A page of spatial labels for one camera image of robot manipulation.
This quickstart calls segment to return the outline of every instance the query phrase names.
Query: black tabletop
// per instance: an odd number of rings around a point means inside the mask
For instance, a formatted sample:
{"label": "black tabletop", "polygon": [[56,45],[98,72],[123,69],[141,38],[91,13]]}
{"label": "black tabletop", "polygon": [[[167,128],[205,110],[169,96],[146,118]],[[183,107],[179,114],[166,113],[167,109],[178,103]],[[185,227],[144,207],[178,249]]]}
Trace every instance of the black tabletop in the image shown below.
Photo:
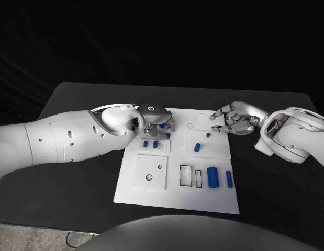
{"label": "black tabletop", "polygon": [[[107,104],[217,110],[235,100],[269,111],[290,106],[315,110],[302,93],[60,83],[39,119]],[[240,215],[113,203],[124,152],[117,150],[8,173],[0,182],[0,223],[99,233],[149,216],[195,214],[253,224],[324,249],[322,166],[312,157],[293,164],[260,153],[257,132],[228,139]]]}

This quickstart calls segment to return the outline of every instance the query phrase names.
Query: blue cylinder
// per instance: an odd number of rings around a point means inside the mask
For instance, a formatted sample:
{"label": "blue cylinder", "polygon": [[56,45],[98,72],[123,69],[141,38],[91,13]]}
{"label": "blue cylinder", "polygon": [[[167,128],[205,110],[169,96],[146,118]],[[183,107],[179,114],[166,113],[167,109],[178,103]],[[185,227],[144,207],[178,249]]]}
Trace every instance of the blue cylinder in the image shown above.
{"label": "blue cylinder", "polygon": [[201,148],[201,144],[196,143],[196,144],[195,144],[195,147],[193,147],[193,151],[195,151],[195,152],[199,152],[199,148]]}
{"label": "blue cylinder", "polygon": [[215,167],[208,167],[206,168],[206,177],[208,177],[208,187],[209,188],[219,187],[218,173],[217,173],[217,168]]}
{"label": "blue cylinder", "polygon": [[228,186],[228,188],[232,188],[231,172],[230,171],[225,171],[225,177],[227,177],[227,186]]}

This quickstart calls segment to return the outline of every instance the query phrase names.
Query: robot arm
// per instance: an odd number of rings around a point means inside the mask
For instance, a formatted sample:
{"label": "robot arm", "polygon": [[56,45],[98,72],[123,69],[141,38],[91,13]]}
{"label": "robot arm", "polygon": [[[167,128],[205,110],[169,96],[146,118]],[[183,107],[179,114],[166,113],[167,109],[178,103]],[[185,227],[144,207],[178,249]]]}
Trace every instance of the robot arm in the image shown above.
{"label": "robot arm", "polygon": [[156,125],[170,121],[172,115],[156,105],[137,109],[133,105],[108,105],[91,111],[63,112],[30,123],[3,125],[0,177],[32,165],[82,161],[123,149],[140,132],[166,138]]}
{"label": "robot arm", "polygon": [[324,166],[324,117],[299,108],[287,108],[267,114],[258,107],[235,101],[212,113],[209,119],[225,115],[225,126],[214,131],[237,135],[260,127],[260,139],[254,148],[266,155],[273,153],[286,161],[302,163],[309,155]]}

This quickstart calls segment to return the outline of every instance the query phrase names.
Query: silver robot hand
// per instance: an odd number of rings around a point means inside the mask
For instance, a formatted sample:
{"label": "silver robot hand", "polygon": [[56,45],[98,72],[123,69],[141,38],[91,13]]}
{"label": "silver robot hand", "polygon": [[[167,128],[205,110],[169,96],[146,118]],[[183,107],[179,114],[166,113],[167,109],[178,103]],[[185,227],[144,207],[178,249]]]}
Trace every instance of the silver robot hand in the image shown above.
{"label": "silver robot hand", "polygon": [[232,133],[235,135],[250,134],[254,127],[258,128],[267,118],[267,112],[258,107],[235,101],[231,104],[221,107],[217,112],[209,116],[209,120],[214,120],[221,115],[225,115],[227,125],[214,125],[212,131]]}
{"label": "silver robot hand", "polygon": [[156,126],[165,124],[163,129],[166,130],[169,128],[170,132],[175,131],[172,113],[154,104],[140,105],[137,111],[144,118],[144,135],[153,138],[167,139],[166,134],[157,130]]}

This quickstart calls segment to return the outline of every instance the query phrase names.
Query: gray floor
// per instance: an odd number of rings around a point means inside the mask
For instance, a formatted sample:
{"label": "gray floor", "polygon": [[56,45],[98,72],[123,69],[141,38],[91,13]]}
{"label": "gray floor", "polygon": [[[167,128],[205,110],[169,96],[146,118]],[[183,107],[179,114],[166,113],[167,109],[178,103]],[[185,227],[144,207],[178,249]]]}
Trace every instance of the gray floor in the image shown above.
{"label": "gray floor", "polygon": [[[68,231],[0,225],[0,251],[69,251]],[[71,232],[68,243],[78,247],[91,239],[88,233]]]}

